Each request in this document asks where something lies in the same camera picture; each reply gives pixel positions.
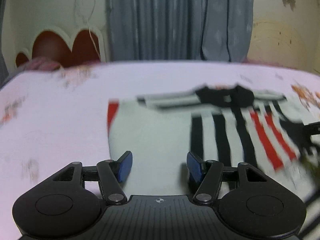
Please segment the striped knit children's sweater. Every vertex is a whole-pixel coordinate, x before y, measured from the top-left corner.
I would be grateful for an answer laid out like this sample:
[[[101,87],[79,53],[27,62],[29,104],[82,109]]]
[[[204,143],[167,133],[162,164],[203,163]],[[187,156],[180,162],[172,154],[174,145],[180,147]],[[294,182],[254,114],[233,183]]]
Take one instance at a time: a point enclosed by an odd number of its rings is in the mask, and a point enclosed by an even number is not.
[[[133,154],[128,195],[188,193],[193,153],[225,166],[249,163],[305,200],[316,185],[298,158],[319,152],[318,141],[302,136],[313,121],[293,98],[241,86],[112,100],[107,109],[111,157]]]

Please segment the pink floral bed sheet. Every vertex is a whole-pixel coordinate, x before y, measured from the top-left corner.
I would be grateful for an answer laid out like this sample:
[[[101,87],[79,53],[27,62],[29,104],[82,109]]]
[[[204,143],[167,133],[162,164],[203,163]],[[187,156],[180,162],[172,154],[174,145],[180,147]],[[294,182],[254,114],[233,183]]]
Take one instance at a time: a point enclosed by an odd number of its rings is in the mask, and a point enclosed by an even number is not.
[[[296,96],[319,91],[319,76],[300,70],[200,61],[102,63],[22,72],[1,89],[1,239],[19,239],[14,201],[68,163],[109,157],[107,103],[200,85],[243,85]]]

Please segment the cream round headboard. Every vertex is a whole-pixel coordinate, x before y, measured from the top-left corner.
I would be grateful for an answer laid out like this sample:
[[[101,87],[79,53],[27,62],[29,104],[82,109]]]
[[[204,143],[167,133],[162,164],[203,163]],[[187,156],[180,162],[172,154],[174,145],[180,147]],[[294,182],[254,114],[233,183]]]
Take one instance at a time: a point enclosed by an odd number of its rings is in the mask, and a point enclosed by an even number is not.
[[[269,20],[253,23],[246,61],[304,71],[309,70],[310,63],[300,33],[287,23]]]

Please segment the striped pink pillow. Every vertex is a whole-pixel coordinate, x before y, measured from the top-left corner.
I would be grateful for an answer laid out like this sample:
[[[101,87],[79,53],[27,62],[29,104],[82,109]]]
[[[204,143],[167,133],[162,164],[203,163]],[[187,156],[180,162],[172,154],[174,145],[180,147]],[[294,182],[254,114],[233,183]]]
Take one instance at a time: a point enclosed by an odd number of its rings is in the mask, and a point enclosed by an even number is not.
[[[37,57],[31,59],[30,61],[23,63],[21,66],[18,67],[18,70],[38,70],[38,71],[45,71],[45,72],[52,72],[56,69],[59,69],[61,64],[57,61],[53,61],[46,57]]]

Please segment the red heart-shaped headboard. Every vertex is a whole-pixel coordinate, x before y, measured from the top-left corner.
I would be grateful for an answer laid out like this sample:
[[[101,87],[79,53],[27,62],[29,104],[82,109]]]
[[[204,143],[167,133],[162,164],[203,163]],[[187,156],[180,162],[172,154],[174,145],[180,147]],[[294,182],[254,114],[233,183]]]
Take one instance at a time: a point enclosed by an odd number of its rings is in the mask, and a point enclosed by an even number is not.
[[[29,46],[21,48],[15,64],[22,64],[38,57],[60,63],[63,67],[78,66],[89,62],[106,60],[104,39],[97,28],[87,27],[68,35],[59,27],[44,29]]]

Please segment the blue-grey centre curtain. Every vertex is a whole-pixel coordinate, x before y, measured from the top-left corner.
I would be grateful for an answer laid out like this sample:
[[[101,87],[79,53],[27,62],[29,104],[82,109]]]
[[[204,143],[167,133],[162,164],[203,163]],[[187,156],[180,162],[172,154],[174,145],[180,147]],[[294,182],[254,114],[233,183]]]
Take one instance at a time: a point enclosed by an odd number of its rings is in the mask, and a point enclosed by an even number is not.
[[[106,0],[113,61],[243,62],[254,0]]]

